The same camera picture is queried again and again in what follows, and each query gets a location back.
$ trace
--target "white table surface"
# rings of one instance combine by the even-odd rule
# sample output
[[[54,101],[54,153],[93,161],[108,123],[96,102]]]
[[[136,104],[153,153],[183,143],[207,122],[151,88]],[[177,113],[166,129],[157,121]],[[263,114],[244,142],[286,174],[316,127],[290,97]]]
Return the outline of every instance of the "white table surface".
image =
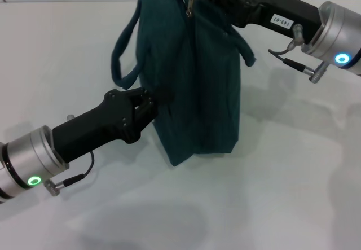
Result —
[[[319,6],[325,0],[307,0]],[[361,13],[361,0],[333,0]],[[115,86],[110,55],[135,3],[0,5],[0,140],[96,107]],[[1,249],[359,250],[361,78],[318,85],[267,53],[289,39],[250,25],[241,136],[224,157],[172,168],[152,126],[95,151],[89,177],[52,198],[39,186],[0,206]],[[134,38],[122,58],[135,64]],[[289,55],[315,67],[318,61]],[[84,172],[89,155],[54,180]]]

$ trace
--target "green fabric bag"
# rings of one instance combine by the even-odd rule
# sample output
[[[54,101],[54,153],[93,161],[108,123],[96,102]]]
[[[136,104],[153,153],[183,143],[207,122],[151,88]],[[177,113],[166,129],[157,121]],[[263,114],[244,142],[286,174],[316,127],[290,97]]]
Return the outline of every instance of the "green fabric bag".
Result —
[[[222,10],[208,0],[138,0],[112,54],[112,77],[129,89],[140,76],[150,92],[174,95],[160,105],[154,126],[172,165],[194,154],[230,153],[239,136],[240,54],[254,55]],[[139,20],[137,66],[121,76],[119,58]]]

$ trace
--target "blue led light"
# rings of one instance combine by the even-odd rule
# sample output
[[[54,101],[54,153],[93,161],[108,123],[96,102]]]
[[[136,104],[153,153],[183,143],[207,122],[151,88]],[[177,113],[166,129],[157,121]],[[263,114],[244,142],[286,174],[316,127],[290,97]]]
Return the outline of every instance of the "blue led light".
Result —
[[[338,54],[334,59],[338,64],[346,64],[350,61],[350,56],[348,54]]]

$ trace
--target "green led light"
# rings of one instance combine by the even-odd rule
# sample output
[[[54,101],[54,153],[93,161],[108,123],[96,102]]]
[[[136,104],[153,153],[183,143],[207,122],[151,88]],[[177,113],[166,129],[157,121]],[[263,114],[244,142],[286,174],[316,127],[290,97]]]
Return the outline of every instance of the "green led light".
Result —
[[[35,186],[38,185],[41,182],[41,178],[34,176],[28,179],[28,185]]]

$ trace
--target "white label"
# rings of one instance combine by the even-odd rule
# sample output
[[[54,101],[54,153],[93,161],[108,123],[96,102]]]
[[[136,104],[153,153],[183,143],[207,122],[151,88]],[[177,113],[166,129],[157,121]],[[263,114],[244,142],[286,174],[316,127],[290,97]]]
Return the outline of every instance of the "white label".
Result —
[[[294,23],[294,21],[286,19],[285,17],[275,14],[275,15],[273,15],[273,17],[271,19],[271,23],[274,23],[274,24],[281,26],[283,28],[286,28],[286,29],[290,29],[292,24]]]

